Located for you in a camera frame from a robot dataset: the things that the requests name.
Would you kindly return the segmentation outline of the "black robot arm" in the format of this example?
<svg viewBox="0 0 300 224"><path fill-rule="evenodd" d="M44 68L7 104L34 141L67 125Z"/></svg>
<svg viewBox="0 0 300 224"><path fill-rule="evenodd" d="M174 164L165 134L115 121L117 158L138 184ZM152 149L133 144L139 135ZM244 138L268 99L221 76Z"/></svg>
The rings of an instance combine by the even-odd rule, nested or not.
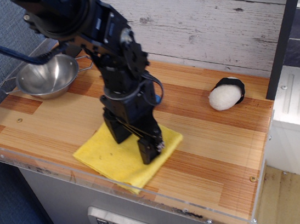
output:
<svg viewBox="0 0 300 224"><path fill-rule="evenodd" d="M128 21L100 0L13 0L24 8L30 27L46 37L84 50L101 73L104 121L117 143L138 138L144 164L164 148L153 110L160 104L147 71L147 53Z"/></svg>

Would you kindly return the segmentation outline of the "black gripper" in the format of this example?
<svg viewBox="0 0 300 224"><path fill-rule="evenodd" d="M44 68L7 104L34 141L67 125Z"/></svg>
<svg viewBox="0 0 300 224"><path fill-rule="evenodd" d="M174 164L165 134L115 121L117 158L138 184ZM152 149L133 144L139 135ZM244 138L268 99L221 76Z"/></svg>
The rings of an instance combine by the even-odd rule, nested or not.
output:
<svg viewBox="0 0 300 224"><path fill-rule="evenodd" d="M144 164L150 164L164 149L162 132L153 116L156 105L153 82L143 79L127 93L104 88L100 101L104 105L103 119L116 143L132 134L141 139L138 146Z"/></svg>

